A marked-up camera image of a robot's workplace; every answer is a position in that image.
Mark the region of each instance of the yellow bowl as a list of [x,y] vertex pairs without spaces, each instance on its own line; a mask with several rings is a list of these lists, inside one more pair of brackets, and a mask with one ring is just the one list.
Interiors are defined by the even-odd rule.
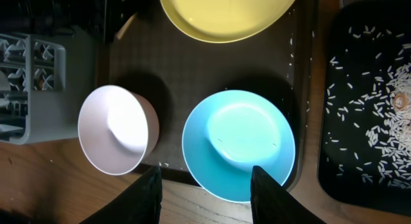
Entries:
[[253,36],[276,22],[295,0],[161,0],[174,25],[204,42]]

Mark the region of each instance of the black baking pan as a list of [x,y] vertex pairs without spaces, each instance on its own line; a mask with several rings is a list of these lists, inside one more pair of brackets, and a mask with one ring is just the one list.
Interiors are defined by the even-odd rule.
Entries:
[[[397,178],[395,174],[392,174],[392,178],[381,179],[378,169],[381,159],[387,161],[385,170],[395,170],[395,167],[390,157],[382,158],[381,150],[369,146],[369,138],[365,135],[368,129],[376,125],[385,127],[384,119],[372,113],[374,104],[385,100],[365,101],[361,96],[370,94],[375,83],[376,91],[381,90],[381,97],[386,95],[390,98],[391,93],[386,90],[386,83],[390,81],[389,67],[391,66],[390,71],[395,73],[399,66],[410,62],[411,49],[406,49],[399,55],[402,44],[411,43],[411,23],[405,19],[411,16],[410,5],[411,0],[355,3],[344,8],[334,20],[328,42],[326,88],[331,88],[330,96],[336,98],[330,99],[328,92],[324,92],[318,167],[319,183],[334,199],[408,216],[411,215],[411,189],[405,185],[403,188],[393,186],[390,181]],[[365,25],[370,33],[365,32]],[[399,56],[404,59],[394,60]],[[338,63],[333,65],[330,62],[332,59]],[[380,85],[375,80],[376,77],[383,80]],[[362,99],[365,105],[349,103],[358,98]],[[339,110],[343,107],[347,107],[349,112]],[[389,106],[384,107],[381,112],[388,112],[389,109]],[[345,121],[342,121],[337,112],[340,115],[345,114]],[[378,138],[387,136],[380,133]],[[362,180],[364,173],[370,176],[370,180],[366,179],[365,183]]]
[[145,97],[159,117],[159,141],[136,172],[160,165],[164,179],[197,185],[182,154],[186,119],[206,97],[242,89],[271,101],[289,121],[296,160],[284,187],[292,189],[302,166],[315,1],[296,0],[269,28],[228,44],[183,34],[159,0],[145,19],[135,19],[110,47],[109,82]]

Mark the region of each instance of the wooden surface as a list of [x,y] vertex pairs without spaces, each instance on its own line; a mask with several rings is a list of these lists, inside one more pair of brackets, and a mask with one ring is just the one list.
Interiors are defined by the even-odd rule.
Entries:
[[[411,223],[411,218],[343,204],[317,181],[324,91],[324,40],[338,0],[319,0],[313,46],[310,113],[302,175],[291,194],[327,223]],[[109,203],[138,176],[112,177],[88,163],[78,139],[27,146],[0,144],[0,209],[52,223],[78,223]],[[248,204],[229,203],[203,189],[163,182],[161,223],[251,223]]]

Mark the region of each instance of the brown object in rice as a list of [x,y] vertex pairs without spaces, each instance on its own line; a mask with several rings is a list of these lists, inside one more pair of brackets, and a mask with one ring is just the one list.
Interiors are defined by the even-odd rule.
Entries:
[[396,94],[394,98],[394,108],[398,110],[404,110],[408,105],[408,98],[402,92]]

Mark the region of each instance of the dish rack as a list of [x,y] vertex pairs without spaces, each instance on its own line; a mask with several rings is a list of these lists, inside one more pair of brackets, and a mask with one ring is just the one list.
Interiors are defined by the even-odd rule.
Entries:
[[0,141],[78,136],[78,114],[94,88],[96,43],[79,27],[73,31],[0,34]]

